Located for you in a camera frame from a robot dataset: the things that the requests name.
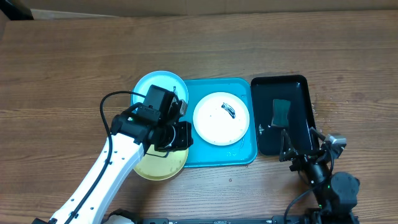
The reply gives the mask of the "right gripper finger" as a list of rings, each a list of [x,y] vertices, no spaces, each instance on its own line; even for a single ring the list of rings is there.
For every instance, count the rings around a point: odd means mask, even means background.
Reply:
[[[290,137],[288,132],[283,129],[281,131],[281,147],[280,147],[280,154],[279,154],[279,161],[291,161],[295,158],[295,149],[291,143]]]
[[[310,134],[312,135],[312,138],[315,142],[323,142],[326,138],[326,136],[324,136],[321,132],[319,132],[316,128],[311,127],[309,129]]]

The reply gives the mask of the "teal plastic tray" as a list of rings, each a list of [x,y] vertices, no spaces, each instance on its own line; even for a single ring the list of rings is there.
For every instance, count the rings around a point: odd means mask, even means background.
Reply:
[[[193,130],[194,144],[188,149],[185,168],[235,166],[251,163],[257,156],[256,129],[252,108],[251,87],[242,78],[208,78],[184,81],[188,90],[187,114],[184,121],[193,122],[193,112],[197,103],[206,95],[227,92],[237,96],[249,111],[249,127],[246,134],[228,146],[216,146],[203,140]]]

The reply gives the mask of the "black plastic tray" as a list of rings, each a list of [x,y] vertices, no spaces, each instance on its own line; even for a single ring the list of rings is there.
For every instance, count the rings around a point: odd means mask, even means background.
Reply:
[[[277,156],[281,147],[281,131],[285,129],[292,145],[301,154],[317,150],[309,132],[316,127],[307,79],[302,75],[257,77],[251,81],[252,107],[256,127],[257,148],[265,156]],[[289,126],[271,126],[273,100],[290,101]]]

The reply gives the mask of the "green scrubbing sponge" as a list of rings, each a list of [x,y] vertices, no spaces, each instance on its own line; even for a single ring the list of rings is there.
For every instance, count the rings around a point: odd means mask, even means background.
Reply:
[[[271,126],[287,128],[289,126],[290,101],[274,99],[272,109]]]

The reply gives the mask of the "dark object top left corner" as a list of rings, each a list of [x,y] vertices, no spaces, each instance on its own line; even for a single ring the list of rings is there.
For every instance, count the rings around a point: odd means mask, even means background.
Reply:
[[[12,21],[34,20],[31,10],[20,0],[1,0],[1,10]]]

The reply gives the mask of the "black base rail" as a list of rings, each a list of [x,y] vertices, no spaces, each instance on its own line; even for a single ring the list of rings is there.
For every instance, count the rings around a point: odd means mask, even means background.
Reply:
[[[283,215],[271,218],[219,218],[219,219],[182,219],[168,218],[141,218],[139,215],[123,209],[117,209],[104,218],[101,224],[310,224],[311,221],[305,215],[288,216],[284,220]]]

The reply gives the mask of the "light blue plate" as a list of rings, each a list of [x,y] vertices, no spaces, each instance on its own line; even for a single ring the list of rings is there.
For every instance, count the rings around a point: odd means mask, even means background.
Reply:
[[[179,100],[183,100],[185,102],[183,116],[185,116],[188,105],[188,88],[178,75],[164,70],[150,72],[138,81],[133,88],[133,92],[146,95],[151,85],[173,91],[178,96]]]

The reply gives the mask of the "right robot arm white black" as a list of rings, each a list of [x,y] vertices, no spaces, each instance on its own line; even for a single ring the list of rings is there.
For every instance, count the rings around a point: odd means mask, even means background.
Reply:
[[[286,129],[281,131],[279,160],[290,161],[292,172],[304,173],[308,190],[293,199],[285,209],[282,223],[358,223],[352,209],[357,206],[360,181],[347,172],[333,172],[335,160],[339,158],[347,145],[340,134],[323,135],[314,128],[310,134],[322,144],[315,154],[309,156],[293,147]],[[290,209],[304,196],[314,194],[318,207],[308,208],[305,214],[289,217]]]

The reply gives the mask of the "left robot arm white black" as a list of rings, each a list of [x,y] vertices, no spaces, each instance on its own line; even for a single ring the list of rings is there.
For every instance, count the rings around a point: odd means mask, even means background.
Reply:
[[[101,223],[132,170],[149,180],[171,178],[182,170],[192,143],[187,121],[127,112],[115,116],[101,155],[49,223]]]

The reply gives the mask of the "white plate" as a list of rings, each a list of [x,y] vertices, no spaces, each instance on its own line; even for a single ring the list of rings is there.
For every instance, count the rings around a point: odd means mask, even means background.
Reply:
[[[227,92],[206,95],[193,111],[195,131],[216,146],[238,142],[249,129],[249,110],[242,100]]]

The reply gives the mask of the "yellow plate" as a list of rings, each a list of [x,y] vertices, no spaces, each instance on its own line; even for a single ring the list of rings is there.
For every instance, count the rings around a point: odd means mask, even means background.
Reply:
[[[134,171],[147,180],[165,180],[178,174],[184,167],[189,149],[170,152],[167,157],[165,152],[157,152],[151,146],[147,154],[135,166]]]

